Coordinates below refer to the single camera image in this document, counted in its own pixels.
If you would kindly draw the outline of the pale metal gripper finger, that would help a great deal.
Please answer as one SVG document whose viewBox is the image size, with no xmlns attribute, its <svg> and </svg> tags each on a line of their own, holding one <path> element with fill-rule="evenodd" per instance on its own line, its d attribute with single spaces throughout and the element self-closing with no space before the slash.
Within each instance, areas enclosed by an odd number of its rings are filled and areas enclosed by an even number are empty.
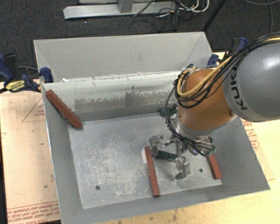
<svg viewBox="0 0 280 224">
<path fill-rule="evenodd" d="M 178 174 L 175 176 L 175 178 L 177 180 L 182 180 L 186 178 L 187 175 L 190 174 L 190 166 L 189 166 L 190 161 L 186 160 L 184 156 L 178 156 L 175 159 L 175 162 L 178 170 Z"/>
<path fill-rule="evenodd" d="M 153 156 L 157 156 L 159 154 L 160 148 L 166 146 L 166 140 L 163 135 L 155 135 L 149 139 L 150 148 Z"/>
</svg>

